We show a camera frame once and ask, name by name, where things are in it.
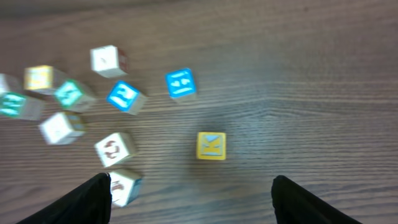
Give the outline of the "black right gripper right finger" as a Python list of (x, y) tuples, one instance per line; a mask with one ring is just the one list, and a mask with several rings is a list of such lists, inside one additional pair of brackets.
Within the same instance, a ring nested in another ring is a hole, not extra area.
[(277, 224), (360, 224), (284, 175), (271, 188)]

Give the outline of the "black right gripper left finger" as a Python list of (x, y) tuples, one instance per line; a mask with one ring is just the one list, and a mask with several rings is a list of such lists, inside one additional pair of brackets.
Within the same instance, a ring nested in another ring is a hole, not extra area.
[(71, 192), (17, 224), (108, 224), (111, 178), (99, 173)]

